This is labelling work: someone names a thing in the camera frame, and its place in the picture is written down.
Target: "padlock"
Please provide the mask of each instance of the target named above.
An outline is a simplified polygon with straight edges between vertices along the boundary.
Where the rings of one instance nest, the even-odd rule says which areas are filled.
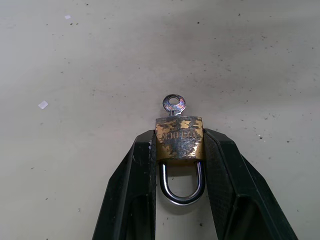
[[[171,104],[175,98],[178,104]],[[205,190],[204,131],[202,118],[198,116],[181,116],[186,108],[184,98],[177,94],[166,96],[162,102],[168,117],[156,119],[156,160],[159,163],[160,187],[163,194],[176,205],[190,205],[196,202]],[[189,196],[176,196],[168,184],[167,166],[196,165],[197,188]]]

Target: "tarnished brass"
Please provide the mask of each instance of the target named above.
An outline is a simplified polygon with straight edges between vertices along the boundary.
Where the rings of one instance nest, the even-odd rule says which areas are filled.
[[[205,160],[202,118],[169,116],[156,119],[156,159],[168,165]]]

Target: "white tabletop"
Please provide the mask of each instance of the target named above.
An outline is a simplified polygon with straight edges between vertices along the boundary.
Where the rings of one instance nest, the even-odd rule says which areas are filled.
[[[166,116],[171,93],[185,98],[185,115],[235,141],[298,238],[317,239],[319,9],[318,0],[1,0],[0,239],[90,240],[110,176]],[[191,180],[170,185],[184,195]],[[157,198],[157,240],[216,239],[206,193],[184,209],[159,189]]]

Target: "textured grip surface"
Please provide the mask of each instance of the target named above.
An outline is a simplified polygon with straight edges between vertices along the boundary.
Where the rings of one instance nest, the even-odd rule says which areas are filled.
[[[204,134],[206,155],[206,182],[217,237],[223,239],[235,201],[228,171],[217,144]]]

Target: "clamp jaw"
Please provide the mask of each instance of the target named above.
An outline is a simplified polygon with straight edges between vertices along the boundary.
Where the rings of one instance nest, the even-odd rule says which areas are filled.
[[[219,240],[297,240],[265,179],[226,135],[204,129],[206,185]],[[156,134],[139,135],[110,178],[92,240],[154,240]]]

